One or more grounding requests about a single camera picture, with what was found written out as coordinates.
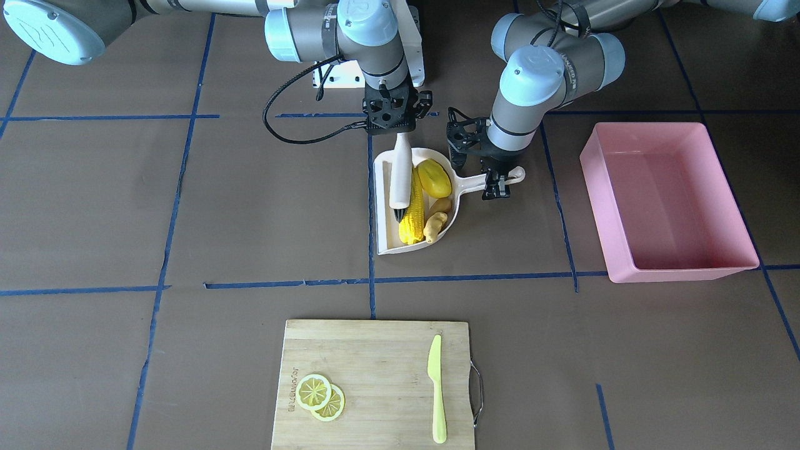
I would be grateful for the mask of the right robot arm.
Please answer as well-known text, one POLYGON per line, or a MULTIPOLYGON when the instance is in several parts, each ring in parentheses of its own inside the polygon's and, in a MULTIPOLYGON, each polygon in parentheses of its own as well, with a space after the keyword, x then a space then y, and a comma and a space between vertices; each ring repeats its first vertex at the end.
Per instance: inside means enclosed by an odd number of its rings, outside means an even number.
POLYGON ((58 63, 80 66, 146 18, 195 14, 238 21, 255 48, 275 61, 307 68, 269 97, 267 115, 280 94, 313 74, 322 97, 339 65, 363 86, 365 119, 347 125, 368 134, 411 132, 433 105, 420 91, 424 75, 411 12, 403 1, 3 1, 2 17, 31 49, 58 63))

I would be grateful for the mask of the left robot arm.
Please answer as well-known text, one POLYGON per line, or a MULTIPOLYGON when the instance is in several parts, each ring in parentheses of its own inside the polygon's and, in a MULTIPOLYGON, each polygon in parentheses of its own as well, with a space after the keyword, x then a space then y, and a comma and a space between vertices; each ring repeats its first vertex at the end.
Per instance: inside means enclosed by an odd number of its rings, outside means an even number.
POLYGON ((671 1, 557 1, 536 14, 512 12, 492 29, 491 46, 506 63, 491 113, 466 117, 448 110, 449 163, 479 156, 492 171, 512 168, 531 145, 543 117, 616 81, 626 66, 611 31, 670 8, 671 1))

